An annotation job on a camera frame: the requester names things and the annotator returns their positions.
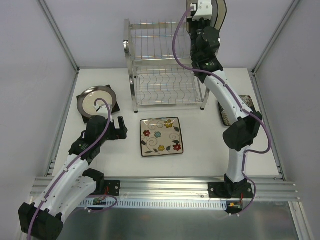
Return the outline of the white square plate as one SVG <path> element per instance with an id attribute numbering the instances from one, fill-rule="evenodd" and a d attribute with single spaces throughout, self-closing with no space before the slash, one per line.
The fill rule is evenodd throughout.
<path id="1" fill-rule="evenodd" d="M 211 1 L 212 5 L 212 16 L 211 16 L 211 27 L 214 27 L 216 25 L 217 19 L 218 19 L 218 14 L 219 14 L 219 6 L 218 6 L 218 1 L 217 0 L 212 0 Z"/>
<path id="2" fill-rule="evenodd" d="M 217 6 L 217 17 L 216 17 L 216 22 L 214 24 L 214 28 L 220 31 L 225 22 L 228 8 L 225 0 L 216 0 L 216 6 Z"/>

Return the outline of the colourful flower plate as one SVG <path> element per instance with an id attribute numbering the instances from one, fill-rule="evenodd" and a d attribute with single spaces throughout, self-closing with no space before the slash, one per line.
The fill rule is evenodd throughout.
<path id="1" fill-rule="evenodd" d="M 142 119 L 140 151 L 143 158 L 183 154 L 184 144 L 179 118 Z"/>

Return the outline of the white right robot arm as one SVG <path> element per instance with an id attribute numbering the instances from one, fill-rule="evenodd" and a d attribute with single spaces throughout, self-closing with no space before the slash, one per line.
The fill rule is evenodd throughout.
<path id="1" fill-rule="evenodd" d="M 234 198 L 247 183 L 243 175 L 243 154 L 253 144 L 260 129 L 262 115 L 249 108 L 230 87 L 218 61 L 220 32 L 210 20 L 187 19 L 190 35 L 190 57 L 194 74 L 210 90 L 226 113 L 230 126 L 222 134 L 229 148 L 229 162 L 224 175 L 224 192 Z"/>

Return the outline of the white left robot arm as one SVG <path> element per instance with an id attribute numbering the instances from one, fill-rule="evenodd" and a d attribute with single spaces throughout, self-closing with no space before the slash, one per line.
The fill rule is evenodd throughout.
<path id="1" fill-rule="evenodd" d="M 20 228 L 28 239 L 56 240 L 67 218 L 85 198 L 106 192 L 105 175 L 90 165 L 105 142 L 127 138 L 123 117 L 119 116 L 117 121 L 119 127 L 109 117 L 91 117 L 46 189 L 32 203 L 20 206 Z"/>

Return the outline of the stainless steel dish rack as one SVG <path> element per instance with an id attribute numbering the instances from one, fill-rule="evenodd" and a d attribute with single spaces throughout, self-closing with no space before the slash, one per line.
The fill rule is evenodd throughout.
<path id="1" fill-rule="evenodd" d="M 123 48 L 134 113 L 142 108 L 187 107 L 204 110 L 210 92 L 192 71 L 190 36 L 174 21 L 124 21 Z"/>

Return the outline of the dark floral square plate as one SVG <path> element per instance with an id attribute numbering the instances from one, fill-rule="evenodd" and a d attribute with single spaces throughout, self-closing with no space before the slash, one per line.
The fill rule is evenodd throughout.
<path id="1" fill-rule="evenodd" d="M 253 112 L 256 111 L 254 102 L 250 95 L 240 95 L 239 97 Z M 218 109 L 219 109 L 219 114 L 220 114 L 220 119 L 222 121 L 222 124 L 225 127 L 230 127 L 231 124 L 230 124 L 229 118 L 220 103 L 218 103 Z"/>

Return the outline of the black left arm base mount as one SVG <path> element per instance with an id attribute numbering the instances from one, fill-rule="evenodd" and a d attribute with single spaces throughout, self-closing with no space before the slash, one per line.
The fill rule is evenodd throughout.
<path id="1" fill-rule="evenodd" d="M 111 195 L 117 197 L 120 195 L 120 189 L 120 180 L 105 179 L 97 183 L 96 189 L 91 195 Z"/>

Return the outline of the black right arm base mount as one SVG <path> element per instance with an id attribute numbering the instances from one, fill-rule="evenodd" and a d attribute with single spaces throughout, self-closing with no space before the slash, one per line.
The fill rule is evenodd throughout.
<path id="1" fill-rule="evenodd" d="M 240 182 L 233 182 L 226 174 L 223 181 L 209 182 L 207 187 L 210 198 L 252 199 L 254 193 L 252 185 L 246 178 L 243 178 Z"/>

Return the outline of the aluminium rail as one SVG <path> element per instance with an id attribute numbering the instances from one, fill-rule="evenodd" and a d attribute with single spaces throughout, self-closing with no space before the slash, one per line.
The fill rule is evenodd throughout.
<path id="1" fill-rule="evenodd" d="M 115 192 L 123 199 L 209 199 L 209 183 L 222 183 L 222 177 L 108 177 L 118 180 Z M 279 178 L 258 177 L 255 200 L 260 202 L 300 202 L 297 185 Z"/>

